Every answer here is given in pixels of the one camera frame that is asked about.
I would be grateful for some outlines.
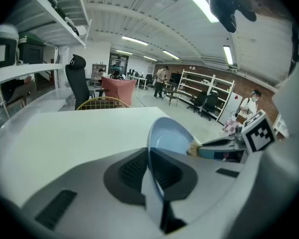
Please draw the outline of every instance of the black slot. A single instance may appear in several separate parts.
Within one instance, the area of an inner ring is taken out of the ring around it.
[[[222,175],[226,175],[226,176],[233,177],[233,178],[237,178],[238,175],[239,175],[239,172],[228,170],[228,169],[224,169],[224,168],[219,168],[216,171],[216,173],[220,173]]]
[[[36,217],[35,220],[48,229],[53,230],[61,217],[73,202],[77,193],[62,190]]]

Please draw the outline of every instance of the brick wall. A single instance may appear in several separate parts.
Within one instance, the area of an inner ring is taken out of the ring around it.
[[[169,67],[169,71],[167,71],[167,74],[166,74],[168,80],[170,78],[171,73],[176,73],[176,72],[182,73],[183,69],[185,69],[186,71],[190,70],[189,65],[168,65],[168,64],[166,64],[166,65]],[[155,65],[154,74],[156,74],[156,72],[159,69],[163,68],[163,66],[164,65]],[[272,96],[274,95],[274,92],[266,89],[265,87],[258,85],[255,82],[252,82],[250,80],[247,80],[241,76],[238,76],[238,75],[235,75],[232,73],[221,72],[218,70],[213,70],[213,69],[205,68],[205,67],[201,67],[201,66],[195,66],[195,73],[210,75],[210,76],[213,76],[213,74],[215,74],[217,78],[220,78],[220,79],[223,79],[226,81],[230,81],[230,82],[235,81],[235,88],[233,91],[236,94],[242,96],[243,100],[245,98],[250,97],[251,93],[254,89],[258,89],[263,94],[263,96],[257,102],[258,110],[263,109],[267,113],[267,115],[270,118],[270,120],[272,121],[272,123],[274,123],[274,121],[278,115],[278,110],[277,110],[276,106],[274,105],[274,103],[272,102]],[[198,80],[194,76],[191,76],[191,78],[193,80]],[[200,84],[196,84],[194,82],[191,82],[190,85],[197,89],[203,90],[205,88],[206,91],[208,89],[208,87],[205,87]],[[220,87],[222,89],[228,88],[227,85],[222,85],[220,83],[217,84],[217,87]],[[196,96],[198,94],[198,92],[196,90],[193,90],[190,88],[185,88],[185,91],[188,93],[191,93],[193,95],[196,95]],[[219,93],[220,98],[226,99],[227,95],[225,93],[221,93],[221,92],[218,92],[218,93]]]

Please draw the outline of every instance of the chair headrest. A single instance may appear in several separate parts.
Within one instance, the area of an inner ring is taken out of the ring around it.
[[[84,69],[86,66],[86,61],[79,55],[73,54],[73,58],[70,61],[71,69]]]

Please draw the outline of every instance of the white ceiling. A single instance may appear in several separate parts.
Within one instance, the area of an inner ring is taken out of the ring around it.
[[[160,62],[173,61],[162,52],[165,49],[182,62],[222,68],[206,63],[205,57],[225,61],[223,45],[229,45],[233,61],[242,72],[272,85],[288,74],[292,52],[289,23],[261,16],[250,22],[236,13],[237,31],[231,34],[221,23],[210,23],[192,0],[84,0],[84,3],[92,19],[91,37],[95,41],[110,41],[112,49]],[[150,45],[124,41],[122,35]]]

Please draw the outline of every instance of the blue plate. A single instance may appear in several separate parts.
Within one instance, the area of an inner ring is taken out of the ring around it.
[[[148,148],[163,148],[186,155],[194,137],[178,122],[161,117],[151,126]]]

